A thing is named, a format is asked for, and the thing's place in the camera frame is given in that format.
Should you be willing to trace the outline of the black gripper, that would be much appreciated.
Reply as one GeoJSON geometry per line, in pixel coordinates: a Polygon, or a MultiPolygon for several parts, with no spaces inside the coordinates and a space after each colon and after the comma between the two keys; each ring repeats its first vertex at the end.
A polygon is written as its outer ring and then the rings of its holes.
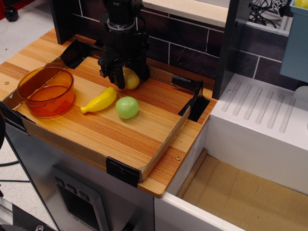
{"type": "Polygon", "coordinates": [[[105,53],[99,58],[100,75],[109,78],[119,89],[125,88],[123,65],[130,67],[141,80],[147,81],[150,72],[146,63],[148,34],[137,29],[136,17],[125,18],[121,14],[119,22],[113,22],[109,13],[100,17],[105,53]]]}

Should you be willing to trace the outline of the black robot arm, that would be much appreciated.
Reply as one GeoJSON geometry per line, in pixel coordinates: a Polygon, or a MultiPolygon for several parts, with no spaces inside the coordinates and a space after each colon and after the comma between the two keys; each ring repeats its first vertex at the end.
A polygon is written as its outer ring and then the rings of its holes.
{"type": "Polygon", "coordinates": [[[105,0],[107,13],[100,17],[105,52],[98,60],[101,76],[108,77],[119,89],[126,87],[123,67],[146,81],[149,78],[149,49],[146,22],[140,15],[141,0],[105,0]]]}

